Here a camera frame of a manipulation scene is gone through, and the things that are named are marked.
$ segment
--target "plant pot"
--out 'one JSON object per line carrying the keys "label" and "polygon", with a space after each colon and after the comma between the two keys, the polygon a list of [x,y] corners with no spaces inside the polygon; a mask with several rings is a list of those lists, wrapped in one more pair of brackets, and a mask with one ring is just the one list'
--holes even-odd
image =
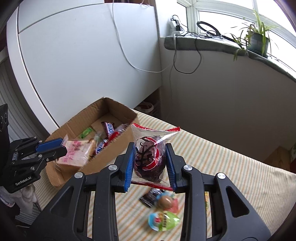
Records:
{"label": "plant pot", "polygon": [[262,55],[263,35],[255,33],[255,32],[248,32],[248,33],[249,33],[249,35],[251,35],[248,50],[267,58],[266,53],[267,53],[268,45],[269,45],[269,41],[270,41],[269,38],[265,37],[266,43],[265,43],[264,53]]}

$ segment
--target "striped tablecloth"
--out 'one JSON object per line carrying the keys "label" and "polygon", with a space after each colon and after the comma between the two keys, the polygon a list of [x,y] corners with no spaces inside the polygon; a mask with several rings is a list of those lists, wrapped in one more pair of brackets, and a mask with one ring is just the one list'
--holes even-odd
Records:
{"label": "striped tablecloth", "polygon": [[[138,112],[139,124],[151,129],[169,129],[173,126]],[[171,140],[177,155],[183,156],[186,163],[203,173],[215,175],[224,172],[258,212],[273,234],[288,216],[296,202],[296,174],[275,168],[246,157],[237,152],[214,144],[184,130]],[[35,183],[36,196],[43,209],[57,190],[51,186],[45,170],[41,179]],[[153,209],[138,201],[149,188],[131,185],[125,194],[116,194],[116,214],[119,240],[124,241],[160,241],[179,240],[182,223],[170,231],[157,232],[147,223]],[[184,195],[178,194],[180,211],[183,218]],[[88,236],[92,233],[92,211],[94,193],[92,193]],[[211,225],[208,222],[208,236]]]}

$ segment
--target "window sill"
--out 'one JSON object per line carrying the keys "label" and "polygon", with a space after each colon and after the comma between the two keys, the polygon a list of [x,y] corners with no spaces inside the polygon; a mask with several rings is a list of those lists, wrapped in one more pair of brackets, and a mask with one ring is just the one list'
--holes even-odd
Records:
{"label": "window sill", "polygon": [[[218,51],[233,54],[237,49],[237,44],[228,41],[228,40],[219,40],[219,39],[202,39],[198,38],[196,40],[196,45],[200,51]],[[186,37],[177,37],[177,50],[194,50],[195,48],[195,37],[186,36]],[[174,39],[172,36],[165,37],[164,47],[168,50],[175,50]],[[264,58],[256,53],[248,51],[248,57],[260,61],[267,66],[273,68],[279,73],[287,76],[296,83],[296,72],[281,62],[277,61],[274,58],[268,57]]]}

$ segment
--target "silver screw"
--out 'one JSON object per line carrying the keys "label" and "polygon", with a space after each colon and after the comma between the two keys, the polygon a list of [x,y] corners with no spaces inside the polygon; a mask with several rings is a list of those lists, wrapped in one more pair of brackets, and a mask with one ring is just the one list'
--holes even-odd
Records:
{"label": "silver screw", "polygon": [[82,172],[77,172],[74,174],[75,178],[82,178],[83,177],[83,173]]}
{"label": "silver screw", "polygon": [[225,179],[226,178],[226,175],[223,172],[219,172],[217,174],[217,177],[220,178],[220,179]]}
{"label": "silver screw", "polygon": [[191,170],[192,170],[192,166],[190,166],[190,165],[185,165],[183,168],[184,168],[186,171],[191,171]]}
{"label": "silver screw", "polygon": [[110,166],[108,166],[108,169],[110,171],[115,171],[117,169],[117,166],[116,165],[110,165]]}

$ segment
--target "brown cardboard box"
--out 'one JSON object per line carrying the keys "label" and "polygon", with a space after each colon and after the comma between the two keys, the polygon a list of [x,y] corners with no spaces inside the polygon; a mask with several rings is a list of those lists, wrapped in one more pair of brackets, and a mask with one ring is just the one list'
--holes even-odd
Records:
{"label": "brown cardboard box", "polygon": [[290,153],[288,150],[279,146],[272,154],[270,154],[264,163],[290,171]]}
{"label": "brown cardboard box", "polygon": [[[107,163],[120,155],[127,148],[129,142],[133,142],[133,134],[130,125],[132,123],[138,123],[137,114],[123,104],[110,98],[99,99],[57,129],[47,138],[47,141],[59,137],[64,138],[66,134],[68,134],[69,140],[75,139],[90,126],[95,131],[103,130],[102,121],[112,122],[115,127],[126,123],[128,123],[129,126],[125,132],[109,143],[98,155],[79,169],[80,172],[86,175],[99,172]],[[53,162],[47,164],[46,173],[50,183],[57,188],[61,188],[73,175],[71,171],[61,173],[54,167]]]}

